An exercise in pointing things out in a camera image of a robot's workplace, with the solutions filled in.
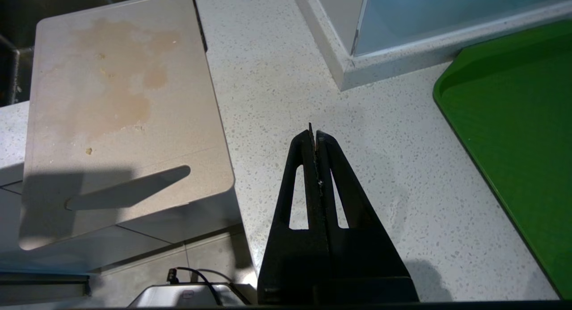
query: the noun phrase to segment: green tray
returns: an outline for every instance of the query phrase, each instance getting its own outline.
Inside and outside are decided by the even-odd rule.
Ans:
[[[560,296],[572,298],[572,21],[471,46],[433,96]]]

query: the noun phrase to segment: stain on cutting board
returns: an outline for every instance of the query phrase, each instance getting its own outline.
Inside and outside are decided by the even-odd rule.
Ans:
[[[73,47],[82,55],[80,60],[86,61],[85,55],[89,56],[89,74],[96,76],[104,90],[88,99],[74,97],[70,109],[77,119],[66,124],[65,133],[86,133],[90,141],[147,122],[151,108],[145,91],[166,85],[168,78],[161,55],[178,46],[180,34],[149,31],[128,21],[103,18],[95,20],[88,29],[71,33],[75,38]]]

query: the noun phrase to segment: white speckled countertop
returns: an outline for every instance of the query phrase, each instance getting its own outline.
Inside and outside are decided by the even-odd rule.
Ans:
[[[447,64],[339,92],[294,0],[197,4],[257,269],[290,141],[312,122],[341,144],[421,301],[557,298],[433,101]]]

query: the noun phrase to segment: quartz countertop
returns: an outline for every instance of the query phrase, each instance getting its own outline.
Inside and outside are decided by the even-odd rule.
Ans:
[[[433,101],[448,63],[340,92],[294,0],[196,1],[257,271],[290,141],[311,122],[340,143],[421,301],[557,298]],[[304,215],[295,204],[290,226]]]

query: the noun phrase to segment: white cutting board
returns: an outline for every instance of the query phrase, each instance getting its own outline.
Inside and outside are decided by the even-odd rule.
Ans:
[[[40,21],[31,89],[24,249],[233,186],[192,0],[132,0]],[[86,194],[180,166],[190,174],[137,204],[99,195],[101,208],[69,209]]]

